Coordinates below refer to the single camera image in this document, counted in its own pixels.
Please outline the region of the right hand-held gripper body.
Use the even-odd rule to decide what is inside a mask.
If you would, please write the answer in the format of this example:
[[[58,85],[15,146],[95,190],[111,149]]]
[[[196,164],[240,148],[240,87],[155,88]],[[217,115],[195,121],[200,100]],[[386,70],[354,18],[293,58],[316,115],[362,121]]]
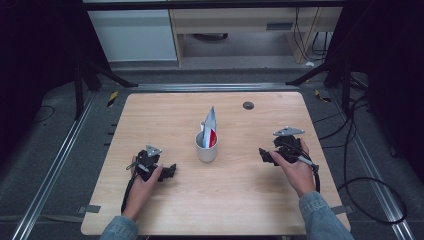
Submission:
[[[287,162],[295,163],[303,158],[303,149],[300,139],[296,138],[297,134],[303,134],[304,130],[292,128],[289,126],[275,131],[273,135],[274,146],[277,153],[280,154]]]

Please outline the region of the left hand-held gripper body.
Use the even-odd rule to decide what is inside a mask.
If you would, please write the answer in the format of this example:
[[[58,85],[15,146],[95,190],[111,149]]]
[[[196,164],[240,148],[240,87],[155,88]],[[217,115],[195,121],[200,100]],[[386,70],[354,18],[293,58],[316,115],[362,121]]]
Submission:
[[[157,168],[161,153],[161,149],[149,144],[138,153],[135,161],[135,170],[144,181],[147,181]]]

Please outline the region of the white cup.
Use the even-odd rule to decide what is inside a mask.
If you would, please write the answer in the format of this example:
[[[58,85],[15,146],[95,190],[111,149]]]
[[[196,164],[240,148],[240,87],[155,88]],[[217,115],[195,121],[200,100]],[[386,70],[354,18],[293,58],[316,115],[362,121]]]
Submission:
[[[218,149],[218,141],[215,141],[214,145],[211,148],[204,148],[203,144],[203,133],[199,132],[195,137],[195,146],[197,152],[197,158],[204,162],[210,163],[216,159],[217,149]]]

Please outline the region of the white blue red toothpaste tube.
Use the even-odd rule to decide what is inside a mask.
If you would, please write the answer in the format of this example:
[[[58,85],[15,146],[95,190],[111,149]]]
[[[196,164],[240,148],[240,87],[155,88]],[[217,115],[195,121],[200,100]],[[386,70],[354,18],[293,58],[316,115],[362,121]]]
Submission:
[[[211,107],[202,128],[202,147],[212,148],[217,141],[216,116],[215,109]]]

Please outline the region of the person's left hand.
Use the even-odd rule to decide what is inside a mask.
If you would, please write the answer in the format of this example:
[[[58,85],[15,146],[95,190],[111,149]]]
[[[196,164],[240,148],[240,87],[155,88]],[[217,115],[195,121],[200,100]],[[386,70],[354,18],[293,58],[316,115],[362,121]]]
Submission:
[[[139,215],[143,207],[147,204],[162,170],[163,165],[159,164],[147,181],[144,181],[140,176],[135,178],[129,191],[122,216],[125,216],[134,222],[139,219]]]

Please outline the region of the person's right hand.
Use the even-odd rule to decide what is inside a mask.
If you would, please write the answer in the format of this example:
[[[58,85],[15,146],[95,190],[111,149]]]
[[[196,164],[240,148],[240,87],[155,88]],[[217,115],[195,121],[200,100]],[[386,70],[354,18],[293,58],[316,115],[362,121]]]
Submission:
[[[289,163],[277,152],[271,152],[270,155],[282,168],[290,185],[293,187],[299,198],[306,193],[316,190],[312,168],[309,165],[301,161]]]

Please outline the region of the yellow black tape strip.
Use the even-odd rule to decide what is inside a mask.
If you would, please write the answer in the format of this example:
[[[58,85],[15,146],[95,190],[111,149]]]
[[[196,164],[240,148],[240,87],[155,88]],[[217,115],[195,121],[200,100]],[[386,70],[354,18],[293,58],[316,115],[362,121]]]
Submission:
[[[108,100],[108,102],[107,102],[107,107],[111,107],[111,106],[113,106],[113,104],[114,104],[114,102],[115,102],[115,100],[116,100],[116,98],[117,98],[117,96],[118,96],[118,91],[113,91],[112,93],[111,93],[111,95],[110,95],[110,97],[109,97],[109,100]]]
[[[314,90],[314,95],[317,99],[319,99],[322,102],[331,103],[332,99],[330,97],[325,97],[321,94],[321,92],[317,89]]]

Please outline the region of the grey tape strip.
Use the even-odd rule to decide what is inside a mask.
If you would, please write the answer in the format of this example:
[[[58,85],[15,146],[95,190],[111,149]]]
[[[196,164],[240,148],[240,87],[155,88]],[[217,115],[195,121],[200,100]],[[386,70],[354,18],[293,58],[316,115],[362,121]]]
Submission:
[[[350,214],[353,212],[353,208],[351,206],[344,206],[344,205],[332,207],[331,210],[333,211],[335,215],[342,214],[342,213]]]
[[[98,205],[86,205],[86,206],[80,206],[77,212],[79,214],[98,213],[100,209],[101,209],[101,206],[98,206]]]

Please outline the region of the black metal stand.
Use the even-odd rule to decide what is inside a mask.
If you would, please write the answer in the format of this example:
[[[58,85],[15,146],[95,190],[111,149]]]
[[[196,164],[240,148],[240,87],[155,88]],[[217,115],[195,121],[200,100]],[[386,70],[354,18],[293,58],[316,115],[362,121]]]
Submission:
[[[101,65],[94,63],[93,61],[83,60],[78,62],[74,68],[76,120],[78,120],[84,112],[83,83],[86,83],[90,91],[99,90],[101,83],[97,78],[98,74],[104,75],[105,77],[123,87],[137,87],[137,84],[124,80],[123,78],[114,74],[111,70],[108,70],[107,68],[104,68]]]
[[[338,83],[342,85],[341,106],[342,110],[346,114],[349,114],[351,82],[351,65],[349,60],[342,58],[330,59],[299,78],[287,82],[287,85],[298,86],[322,72],[327,73],[327,77],[324,81],[324,86],[326,88],[334,88]]]

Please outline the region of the white cabinet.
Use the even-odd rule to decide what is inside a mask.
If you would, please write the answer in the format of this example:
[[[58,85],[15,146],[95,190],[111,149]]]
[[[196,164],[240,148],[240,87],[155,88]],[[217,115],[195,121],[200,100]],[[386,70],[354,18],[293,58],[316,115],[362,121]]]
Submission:
[[[175,61],[167,10],[90,11],[109,62]]]

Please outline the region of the aluminium floor rail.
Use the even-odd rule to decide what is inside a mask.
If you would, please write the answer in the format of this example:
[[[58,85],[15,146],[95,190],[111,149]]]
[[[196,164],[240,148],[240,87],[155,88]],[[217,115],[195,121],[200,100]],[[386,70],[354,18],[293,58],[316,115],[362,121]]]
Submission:
[[[297,91],[299,87],[285,83],[200,83],[200,84],[139,84],[131,87],[138,92],[255,92]]]
[[[73,122],[31,204],[20,218],[11,240],[27,240],[92,109],[97,92],[89,91],[81,115]]]
[[[354,137],[350,137],[355,151],[359,155],[359,160],[363,165],[366,175],[371,178],[371,186],[381,207],[386,214],[387,220],[390,222],[398,240],[416,240],[412,230],[406,221],[407,207],[401,202],[401,198],[397,196],[394,190],[390,190],[382,184],[383,177],[377,170],[372,158],[365,147],[358,133]]]

